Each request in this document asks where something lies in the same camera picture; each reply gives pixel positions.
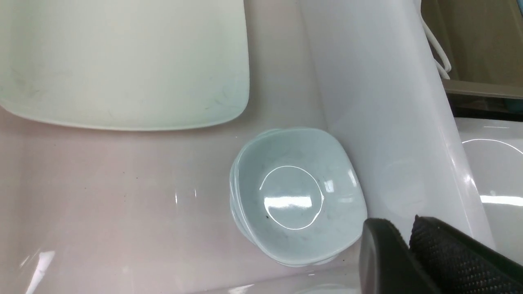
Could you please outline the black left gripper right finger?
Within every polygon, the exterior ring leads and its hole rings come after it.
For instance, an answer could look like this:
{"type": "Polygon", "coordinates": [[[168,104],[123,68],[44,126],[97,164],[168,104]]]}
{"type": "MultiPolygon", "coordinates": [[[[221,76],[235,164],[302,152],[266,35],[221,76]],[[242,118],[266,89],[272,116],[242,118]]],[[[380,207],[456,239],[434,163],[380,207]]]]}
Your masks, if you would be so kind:
{"type": "Polygon", "coordinates": [[[520,264],[432,216],[416,216],[409,247],[445,294],[521,294],[520,264]]]}

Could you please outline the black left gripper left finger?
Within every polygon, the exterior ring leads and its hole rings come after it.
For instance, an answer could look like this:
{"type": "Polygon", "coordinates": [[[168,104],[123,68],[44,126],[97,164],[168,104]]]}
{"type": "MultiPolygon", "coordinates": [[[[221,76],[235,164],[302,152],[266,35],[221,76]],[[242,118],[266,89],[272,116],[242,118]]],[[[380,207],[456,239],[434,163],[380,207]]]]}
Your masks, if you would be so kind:
{"type": "Polygon", "coordinates": [[[363,294],[441,294],[410,252],[400,232],[386,219],[364,221],[359,253],[363,294]]]}

